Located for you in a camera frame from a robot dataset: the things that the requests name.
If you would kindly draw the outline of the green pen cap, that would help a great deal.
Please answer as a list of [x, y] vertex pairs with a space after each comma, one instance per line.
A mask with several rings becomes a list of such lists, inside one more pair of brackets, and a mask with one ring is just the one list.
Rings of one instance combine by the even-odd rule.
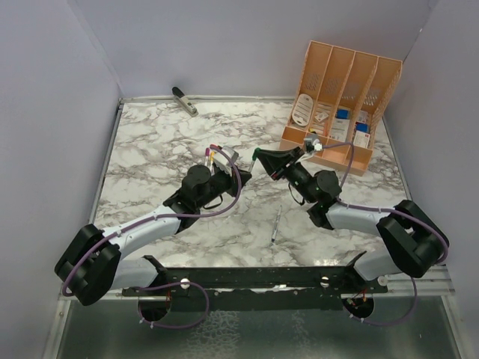
[[257, 154], [258, 154], [259, 151], [260, 151], [260, 148], [259, 148], [259, 147], [255, 148], [255, 150], [254, 150], [254, 152], [253, 152], [253, 155], [252, 155], [252, 159], [253, 159], [253, 160], [256, 160]]

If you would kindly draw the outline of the purple-end white marker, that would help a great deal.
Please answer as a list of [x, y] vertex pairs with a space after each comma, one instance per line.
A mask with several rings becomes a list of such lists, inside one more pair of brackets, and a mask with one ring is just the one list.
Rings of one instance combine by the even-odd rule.
[[210, 163], [210, 148], [207, 147], [204, 154], [204, 165], [208, 167], [209, 163]]

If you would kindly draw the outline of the blue-end white marker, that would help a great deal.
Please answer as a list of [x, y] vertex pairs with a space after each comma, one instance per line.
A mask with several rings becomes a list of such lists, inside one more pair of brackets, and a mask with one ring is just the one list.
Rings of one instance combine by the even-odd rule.
[[282, 214], [282, 206], [279, 206], [278, 212], [275, 217], [275, 221], [273, 223], [272, 227], [272, 235], [271, 235], [271, 243], [275, 244], [277, 235], [278, 235], [278, 227], [279, 227], [279, 222], [281, 220], [281, 214]]

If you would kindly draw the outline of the green-end white marker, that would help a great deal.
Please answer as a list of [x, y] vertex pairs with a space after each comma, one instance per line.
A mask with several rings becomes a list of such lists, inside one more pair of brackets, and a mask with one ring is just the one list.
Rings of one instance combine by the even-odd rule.
[[251, 163], [248, 167], [248, 172], [251, 172], [253, 170], [255, 162], [256, 162], [256, 159], [251, 160]]

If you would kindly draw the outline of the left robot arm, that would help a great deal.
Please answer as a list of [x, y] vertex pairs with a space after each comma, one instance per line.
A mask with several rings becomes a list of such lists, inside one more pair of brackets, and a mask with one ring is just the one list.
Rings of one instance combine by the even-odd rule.
[[62, 293], [76, 297], [88, 306], [109, 290], [139, 285], [147, 294], [157, 295], [165, 286], [165, 276], [148, 269], [140, 276], [120, 275], [122, 261], [134, 251], [176, 235], [203, 218], [201, 209], [223, 194], [239, 199], [251, 173], [232, 167], [229, 172], [194, 165], [188, 169], [181, 186], [161, 206], [133, 221], [115, 227], [97, 228], [87, 224], [75, 235], [55, 265], [62, 280]]

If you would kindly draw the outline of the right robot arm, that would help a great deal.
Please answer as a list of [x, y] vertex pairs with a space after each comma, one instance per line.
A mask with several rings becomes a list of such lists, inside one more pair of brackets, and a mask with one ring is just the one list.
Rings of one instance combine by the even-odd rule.
[[273, 180], [286, 180], [309, 203], [307, 213], [316, 227], [327, 230], [352, 230], [378, 236], [382, 250], [365, 252], [344, 273], [345, 287], [361, 292], [378, 277], [404, 273], [423, 277], [431, 266], [443, 263], [449, 241], [424, 211], [411, 200], [402, 200], [392, 208], [360, 206], [340, 199], [340, 181], [334, 171], [310, 174], [300, 163], [300, 147], [274, 151], [256, 149], [258, 160]]

